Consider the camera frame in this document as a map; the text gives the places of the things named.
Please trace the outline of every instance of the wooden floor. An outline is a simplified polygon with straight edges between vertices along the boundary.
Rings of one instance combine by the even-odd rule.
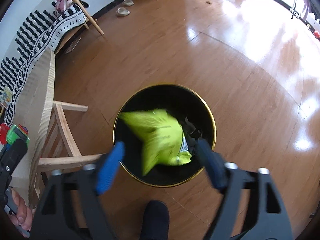
[[[99,18],[104,36],[91,27],[57,61],[54,99],[89,106],[66,114],[81,153],[110,150],[116,114],[139,88],[182,84],[212,110],[215,151],[243,169],[270,169],[297,236],[320,199],[320,43],[272,0],[134,2],[127,17],[114,8]],[[169,239],[202,239],[221,196],[204,171],[163,189],[120,169],[101,196],[120,239],[138,239],[150,199],[169,207]],[[244,213],[242,201],[234,233]]]

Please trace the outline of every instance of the beige slipper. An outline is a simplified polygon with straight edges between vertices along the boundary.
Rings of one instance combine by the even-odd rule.
[[[127,16],[130,14],[130,11],[128,11],[126,8],[124,7],[119,7],[118,8],[118,11],[116,12],[116,15],[117,16],[121,16],[121,17],[124,17],[124,16]]]
[[[132,6],[132,5],[134,5],[134,2],[132,0],[123,0],[122,5]]]

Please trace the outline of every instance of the barcode label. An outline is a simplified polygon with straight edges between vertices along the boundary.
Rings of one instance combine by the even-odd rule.
[[[188,144],[187,144],[186,138],[183,136],[180,152],[188,152],[188,151],[189,151]]]

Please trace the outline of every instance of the foot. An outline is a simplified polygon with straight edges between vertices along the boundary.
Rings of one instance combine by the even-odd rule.
[[[143,214],[140,240],[168,240],[169,221],[166,204],[151,200]]]

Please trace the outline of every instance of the striped blanket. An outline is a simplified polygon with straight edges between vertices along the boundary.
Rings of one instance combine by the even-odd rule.
[[[86,21],[77,4],[72,4],[57,19],[54,14],[56,1],[42,0],[29,14],[0,63],[0,97],[5,86],[12,91],[12,100],[4,118],[4,123],[9,126],[19,94],[41,54],[48,47],[57,50],[64,35]]]

